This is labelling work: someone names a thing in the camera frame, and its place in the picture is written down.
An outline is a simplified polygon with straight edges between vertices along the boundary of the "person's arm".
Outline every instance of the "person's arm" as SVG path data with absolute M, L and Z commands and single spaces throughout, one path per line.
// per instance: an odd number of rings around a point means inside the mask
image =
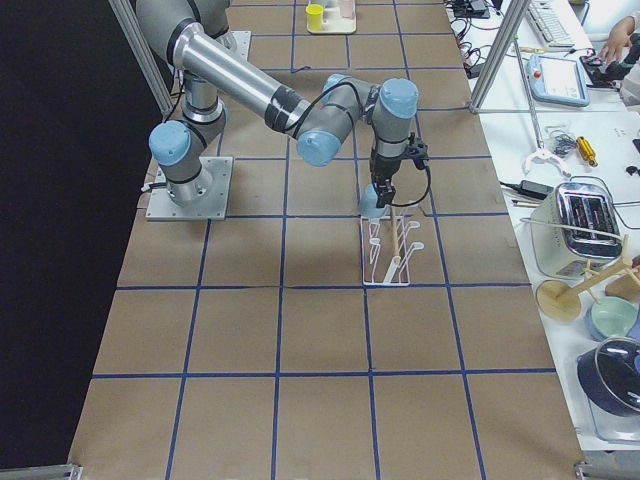
M 629 36 L 636 29 L 639 16 L 640 12 L 634 12 L 632 16 L 624 17 L 613 26 L 607 43 L 602 47 L 599 55 L 605 63 L 610 63 L 613 60 L 619 62 L 622 59 L 623 49 L 630 46 Z

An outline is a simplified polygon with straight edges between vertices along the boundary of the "silver toaster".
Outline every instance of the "silver toaster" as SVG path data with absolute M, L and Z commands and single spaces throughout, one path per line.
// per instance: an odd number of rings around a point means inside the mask
M 591 184 L 558 185 L 531 215 L 533 250 L 542 273 L 557 278 L 579 278 L 591 260 L 598 269 L 622 253 L 618 238 L 552 227 L 554 223 L 619 235 L 613 201 L 606 190 Z

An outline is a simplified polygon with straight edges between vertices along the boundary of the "yellow cup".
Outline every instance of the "yellow cup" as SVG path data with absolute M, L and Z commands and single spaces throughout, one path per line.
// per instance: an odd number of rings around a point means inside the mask
M 317 3 L 307 5 L 307 29 L 308 30 L 322 30 L 322 16 L 324 15 L 324 7 Z

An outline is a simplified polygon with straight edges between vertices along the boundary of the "white keyboard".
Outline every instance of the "white keyboard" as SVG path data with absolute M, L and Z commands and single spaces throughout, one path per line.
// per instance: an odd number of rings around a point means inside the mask
M 558 20 L 554 4 L 548 0 L 531 0 L 525 16 L 546 51 L 571 50 L 576 42 Z

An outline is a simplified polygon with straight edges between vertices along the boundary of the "yellow screwdriver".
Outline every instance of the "yellow screwdriver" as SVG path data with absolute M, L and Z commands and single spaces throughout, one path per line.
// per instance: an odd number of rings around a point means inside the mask
M 598 162 L 596 162 L 596 152 L 591 148 L 591 144 L 584 137 L 578 137 L 576 139 L 576 143 L 578 144 L 578 151 L 582 156 L 582 159 L 589 164 L 591 167 L 597 167 Z

